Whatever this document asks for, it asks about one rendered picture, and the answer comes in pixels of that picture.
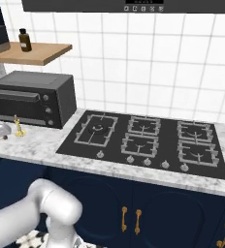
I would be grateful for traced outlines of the black toaster oven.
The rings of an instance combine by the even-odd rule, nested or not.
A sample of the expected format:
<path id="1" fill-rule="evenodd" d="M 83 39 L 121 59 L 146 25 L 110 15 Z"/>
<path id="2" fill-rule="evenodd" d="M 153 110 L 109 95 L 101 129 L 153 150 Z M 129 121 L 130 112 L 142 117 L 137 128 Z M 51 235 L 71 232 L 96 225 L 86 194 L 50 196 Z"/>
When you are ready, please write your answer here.
<path id="1" fill-rule="evenodd" d="M 72 75 L 13 71 L 0 78 L 0 120 L 62 129 L 77 110 Z"/>

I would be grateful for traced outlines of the black range hood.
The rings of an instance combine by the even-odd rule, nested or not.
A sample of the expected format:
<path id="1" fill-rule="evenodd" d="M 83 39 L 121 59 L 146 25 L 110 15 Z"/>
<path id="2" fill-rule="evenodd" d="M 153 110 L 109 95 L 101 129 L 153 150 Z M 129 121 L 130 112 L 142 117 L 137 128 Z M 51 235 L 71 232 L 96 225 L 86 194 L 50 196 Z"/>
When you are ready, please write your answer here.
<path id="1" fill-rule="evenodd" d="M 21 0 L 32 13 L 225 14 L 225 0 Z"/>

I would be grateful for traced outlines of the dark blue drawer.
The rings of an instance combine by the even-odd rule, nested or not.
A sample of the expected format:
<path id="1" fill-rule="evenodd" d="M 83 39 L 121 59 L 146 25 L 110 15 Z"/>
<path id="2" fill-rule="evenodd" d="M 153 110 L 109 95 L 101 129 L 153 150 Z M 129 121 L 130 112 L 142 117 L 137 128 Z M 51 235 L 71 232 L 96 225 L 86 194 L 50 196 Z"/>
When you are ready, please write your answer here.
<path id="1" fill-rule="evenodd" d="M 46 177 L 46 166 L 0 158 L 0 209 L 24 198 L 33 181 Z"/>

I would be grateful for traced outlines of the brown glass bottle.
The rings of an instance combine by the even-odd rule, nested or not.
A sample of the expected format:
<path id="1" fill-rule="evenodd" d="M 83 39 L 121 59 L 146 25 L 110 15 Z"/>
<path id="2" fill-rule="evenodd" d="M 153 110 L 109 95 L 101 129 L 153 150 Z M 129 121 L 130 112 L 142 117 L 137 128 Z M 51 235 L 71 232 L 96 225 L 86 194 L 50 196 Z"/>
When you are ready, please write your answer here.
<path id="1" fill-rule="evenodd" d="M 19 42 L 20 42 L 20 47 L 21 50 L 24 52 L 28 52 L 32 50 L 31 42 L 30 42 L 30 37 L 26 32 L 25 28 L 20 28 L 19 29 Z"/>

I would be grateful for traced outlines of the small golden figurine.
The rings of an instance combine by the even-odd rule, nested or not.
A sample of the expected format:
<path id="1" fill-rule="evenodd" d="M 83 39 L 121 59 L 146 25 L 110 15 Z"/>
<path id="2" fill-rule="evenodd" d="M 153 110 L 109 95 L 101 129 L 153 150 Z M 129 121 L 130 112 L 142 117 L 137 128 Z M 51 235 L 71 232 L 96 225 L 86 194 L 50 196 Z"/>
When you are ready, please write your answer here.
<path id="1" fill-rule="evenodd" d="M 17 115 L 14 116 L 14 122 L 16 124 L 16 136 L 17 137 L 23 137 L 25 135 L 25 131 L 21 129 L 20 121 L 19 121 Z"/>

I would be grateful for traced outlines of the black gas hob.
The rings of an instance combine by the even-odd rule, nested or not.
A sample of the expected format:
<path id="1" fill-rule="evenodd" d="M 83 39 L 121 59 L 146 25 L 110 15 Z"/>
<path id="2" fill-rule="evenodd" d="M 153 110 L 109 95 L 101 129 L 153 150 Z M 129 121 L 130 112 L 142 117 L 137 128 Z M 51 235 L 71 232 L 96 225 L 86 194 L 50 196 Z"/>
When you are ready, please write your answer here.
<path id="1" fill-rule="evenodd" d="M 97 158 L 103 151 L 105 156 Z M 215 131 L 207 122 L 88 110 L 57 152 L 63 155 L 188 173 L 225 180 L 225 161 Z M 132 155 L 134 162 L 127 162 Z M 151 165 L 145 166 L 149 158 Z M 161 167 L 167 161 L 168 169 Z M 189 171 L 182 171 L 185 163 Z"/>

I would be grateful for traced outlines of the wooden wall shelf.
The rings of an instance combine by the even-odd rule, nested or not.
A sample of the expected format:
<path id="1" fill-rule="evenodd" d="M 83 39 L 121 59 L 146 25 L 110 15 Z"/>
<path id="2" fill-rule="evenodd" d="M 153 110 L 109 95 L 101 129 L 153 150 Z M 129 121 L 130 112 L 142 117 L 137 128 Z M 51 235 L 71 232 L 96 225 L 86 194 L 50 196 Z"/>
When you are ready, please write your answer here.
<path id="1" fill-rule="evenodd" d="M 32 43 L 32 50 L 24 52 L 18 42 L 10 42 L 10 46 L 0 52 L 0 63 L 45 66 L 73 48 L 66 44 Z"/>

